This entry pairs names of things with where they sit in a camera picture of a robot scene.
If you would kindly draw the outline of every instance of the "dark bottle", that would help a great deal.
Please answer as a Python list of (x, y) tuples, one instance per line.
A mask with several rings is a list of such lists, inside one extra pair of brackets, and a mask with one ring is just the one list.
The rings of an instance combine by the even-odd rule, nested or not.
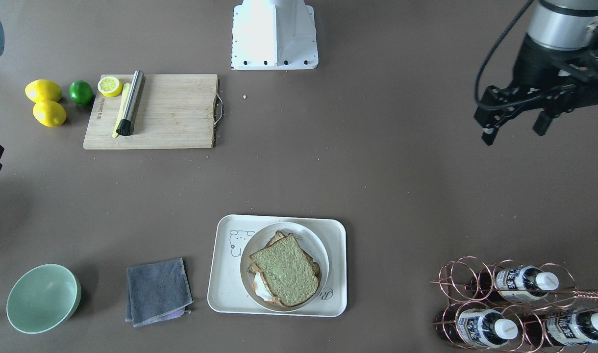
[[(473, 277), (470, 288), (476, 293), (474, 299), (482, 299), (493, 288), (491, 275), (482, 272), (479, 281)], [(543, 299), (548, 291), (558, 288), (558, 277), (551, 272), (544, 272), (534, 266), (519, 266), (500, 269), (496, 272), (495, 289), (487, 300), (493, 303), (528, 303)]]
[(543, 340), (541, 347), (550, 346), (584, 346), (598, 343), (598, 313), (595, 311), (584, 311), (574, 309), (552, 313), (547, 317), (538, 315), (539, 321), (530, 315), (525, 317), (525, 332), (528, 341), (532, 346), (538, 347)]
[(499, 348), (517, 337), (517, 326), (492, 309), (468, 309), (460, 312), (458, 318), (453, 310), (442, 313), (434, 322), (449, 322), (436, 325), (436, 332), (444, 340), (478, 348)]

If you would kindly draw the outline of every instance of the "bowl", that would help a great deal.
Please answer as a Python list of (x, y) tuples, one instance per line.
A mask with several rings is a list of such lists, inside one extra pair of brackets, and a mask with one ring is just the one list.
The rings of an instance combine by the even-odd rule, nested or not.
[(14, 284), (7, 299), (7, 319), (20, 332), (46, 332), (70, 318), (80, 299), (81, 285), (70, 270), (44, 264)]
[[(261, 297), (259, 297), (253, 289), (252, 284), (254, 275), (247, 272), (247, 268), (250, 265), (249, 255), (260, 250), (261, 248), (264, 248), (266, 243), (268, 243), (268, 241), (275, 235), (277, 230), (281, 230), (281, 232), (286, 235), (288, 235), (288, 233), (293, 233), (297, 239), (297, 243), (299, 243), (299, 246), (301, 246), (301, 248), (307, 252), (321, 267), (321, 275), (319, 275), (319, 287), (317, 288), (317, 292), (302, 304), (288, 308), (278, 304), (269, 303), (261, 299)], [(249, 239), (249, 242), (245, 245), (245, 248), (243, 248), (243, 254), (240, 261), (241, 279), (243, 280), (245, 290), (251, 299), (265, 309), (280, 313), (297, 311), (310, 304), (310, 302), (314, 300), (314, 298), (316, 298), (323, 290), (325, 282), (327, 282), (329, 270), (330, 261), (327, 255), (327, 250), (325, 249), (325, 246), (323, 245), (323, 242), (319, 236), (312, 230), (309, 230), (309, 228), (302, 226), (301, 224), (291, 222), (274, 223), (259, 230), (251, 239)]]

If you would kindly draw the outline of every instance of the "tray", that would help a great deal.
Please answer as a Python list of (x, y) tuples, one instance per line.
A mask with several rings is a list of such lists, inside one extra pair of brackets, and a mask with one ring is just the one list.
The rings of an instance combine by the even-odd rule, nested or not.
[[(315, 232), (323, 242), (330, 270), (323, 290), (308, 305), (295, 311), (270, 311), (254, 302), (241, 279), (243, 248), (256, 232), (274, 223), (292, 222)], [(227, 215), (218, 223), (207, 303), (219, 313), (250, 313), (310, 317), (337, 317), (347, 308), (347, 233), (334, 219)]]

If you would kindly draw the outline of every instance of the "dish cloth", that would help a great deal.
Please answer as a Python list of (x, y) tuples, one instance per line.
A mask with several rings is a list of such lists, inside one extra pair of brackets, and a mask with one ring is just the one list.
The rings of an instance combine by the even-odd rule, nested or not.
[(183, 259), (127, 268), (127, 314), (125, 321), (141, 327), (176, 319), (192, 304)]

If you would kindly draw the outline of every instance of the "brown table surface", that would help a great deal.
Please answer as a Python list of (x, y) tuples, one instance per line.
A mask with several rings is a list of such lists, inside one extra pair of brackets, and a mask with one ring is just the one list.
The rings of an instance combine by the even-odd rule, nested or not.
[[(434, 333), (447, 300), (429, 282), (467, 254), (560, 263), (598, 289), (598, 106), (563, 114), (544, 137), (526, 112), (493, 147), (473, 119), (473, 79), (522, 1), (311, 0), (321, 62), (288, 72), (230, 69), (239, 4), (0, 0), (0, 352), (453, 352)], [(483, 87), (510, 82), (531, 13)], [(218, 74), (216, 147), (84, 150), (89, 108), (70, 101), (70, 83), (136, 69)], [(32, 116), (24, 87), (37, 78), (64, 89), (61, 127)], [(346, 311), (214, 312), (207, 286), (227, 214), (340, 221)], [(126, 268), (174, 257), (192, 313), (132, 328)], [(25, 335), (7, 321), (7, 295), (45, 263), (77, 274), (82, 301), (62, 326)]]

